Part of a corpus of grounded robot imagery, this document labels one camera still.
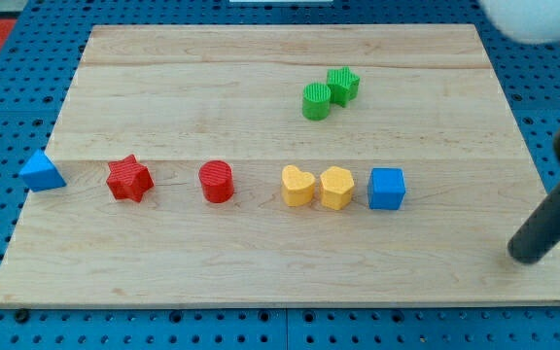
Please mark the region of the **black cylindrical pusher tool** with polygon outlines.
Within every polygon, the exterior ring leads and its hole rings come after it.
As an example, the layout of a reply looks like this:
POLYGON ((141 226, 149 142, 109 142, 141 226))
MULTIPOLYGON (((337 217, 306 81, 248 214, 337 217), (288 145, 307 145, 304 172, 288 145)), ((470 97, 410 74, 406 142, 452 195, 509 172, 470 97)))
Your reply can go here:
POLYGON ((552 189, 507 244, 519 263, 539 262, 560 242, 560 182, 552 189))

